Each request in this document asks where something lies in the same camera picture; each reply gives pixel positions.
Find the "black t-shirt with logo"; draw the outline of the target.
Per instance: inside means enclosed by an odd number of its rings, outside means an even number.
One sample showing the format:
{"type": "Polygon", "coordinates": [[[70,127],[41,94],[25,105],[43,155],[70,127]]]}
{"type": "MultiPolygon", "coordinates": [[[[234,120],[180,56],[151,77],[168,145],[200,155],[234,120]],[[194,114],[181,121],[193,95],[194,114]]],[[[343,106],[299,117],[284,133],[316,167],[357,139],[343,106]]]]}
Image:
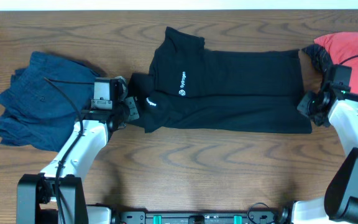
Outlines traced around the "black t-shirt with logo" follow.
{"type": "Polygon", "coordinates": [[[129,94],[139,104],[134,125],[309,134],[297,106],[304,94],[297,50],[224,52],[171,27],[148,73],[134,73],[129,94]]]}

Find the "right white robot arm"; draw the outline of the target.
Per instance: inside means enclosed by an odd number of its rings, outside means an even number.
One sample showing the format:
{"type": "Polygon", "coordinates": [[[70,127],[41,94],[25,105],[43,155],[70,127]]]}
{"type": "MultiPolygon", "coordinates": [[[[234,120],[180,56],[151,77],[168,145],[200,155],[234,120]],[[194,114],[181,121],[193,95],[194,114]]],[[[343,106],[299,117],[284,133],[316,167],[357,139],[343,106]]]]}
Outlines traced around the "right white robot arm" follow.
{"type": "Polygon", "coordinates": [[[309,91],[297,107],[315,125],[334,127],[346,158],[324,197],[293,204],[289,223],[358,223],[358,95],[351,93],[351,73],[332,66],[320,91],[309,91]]]}

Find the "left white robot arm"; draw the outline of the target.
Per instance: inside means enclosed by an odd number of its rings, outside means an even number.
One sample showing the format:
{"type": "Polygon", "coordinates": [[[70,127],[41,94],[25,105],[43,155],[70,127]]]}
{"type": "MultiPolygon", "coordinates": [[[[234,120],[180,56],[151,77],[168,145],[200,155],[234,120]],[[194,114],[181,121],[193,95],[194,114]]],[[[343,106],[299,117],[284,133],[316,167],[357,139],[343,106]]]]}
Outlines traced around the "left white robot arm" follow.
{"type": "Polygon", "coordinates": [[[88,205],[83,181],[113,132],[139,118],[126,79],[97,78],[88,110],[76,110],[73,132],[39,174],[25,174],[17,185],[17,223],[120,223],[107,205],[88,205]]]}

